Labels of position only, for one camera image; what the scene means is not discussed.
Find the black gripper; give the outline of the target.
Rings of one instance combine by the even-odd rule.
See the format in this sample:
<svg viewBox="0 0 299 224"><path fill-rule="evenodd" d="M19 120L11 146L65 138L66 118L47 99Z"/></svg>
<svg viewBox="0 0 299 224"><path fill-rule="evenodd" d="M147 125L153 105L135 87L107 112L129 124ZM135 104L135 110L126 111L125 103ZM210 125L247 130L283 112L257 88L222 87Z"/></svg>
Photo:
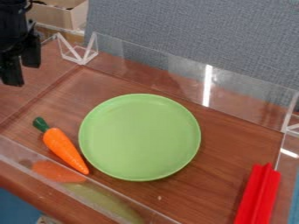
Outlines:
<svg viewBox="0 0 299 224"><path fill-rule="evenodd" d="M18 56L26 67L39 68L42 64L40 35L35 22L27 18L34 0L0 0L0 79L8 86L22 87L24 77Z"/></svg>

